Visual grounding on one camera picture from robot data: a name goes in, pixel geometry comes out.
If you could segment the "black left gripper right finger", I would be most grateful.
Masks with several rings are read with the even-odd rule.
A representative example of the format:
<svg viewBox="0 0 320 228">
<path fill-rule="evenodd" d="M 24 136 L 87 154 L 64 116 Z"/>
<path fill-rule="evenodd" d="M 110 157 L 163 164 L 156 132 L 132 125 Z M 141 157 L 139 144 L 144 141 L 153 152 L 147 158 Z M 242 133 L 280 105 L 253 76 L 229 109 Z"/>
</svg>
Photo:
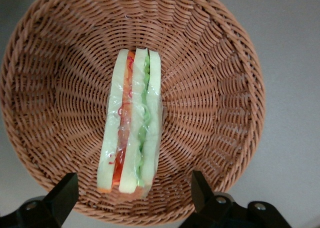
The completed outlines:
<svg viewBox="0 0 320 228">
<path fill-rule="evenodd" d="M 247 209 L 223 192 L 213 192 L 199 170 L 191 174 L 191 198 L 194 212 L 180 228 L 249 228 Z"/>
</svg>

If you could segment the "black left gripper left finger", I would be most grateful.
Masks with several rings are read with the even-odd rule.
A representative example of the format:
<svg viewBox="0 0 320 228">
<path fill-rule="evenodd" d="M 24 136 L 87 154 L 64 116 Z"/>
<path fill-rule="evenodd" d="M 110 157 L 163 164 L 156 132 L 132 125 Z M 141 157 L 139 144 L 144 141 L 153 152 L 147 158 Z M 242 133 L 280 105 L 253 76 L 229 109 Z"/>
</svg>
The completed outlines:
<svg viewBox="0 0 320 228">
<path fill-rule="evenodd" d="M 46 196 L 25 201 L 0 218 L 2 228 L 61 228 L 79 199 L 78 175 L 67 173 Z"/>
</svg>

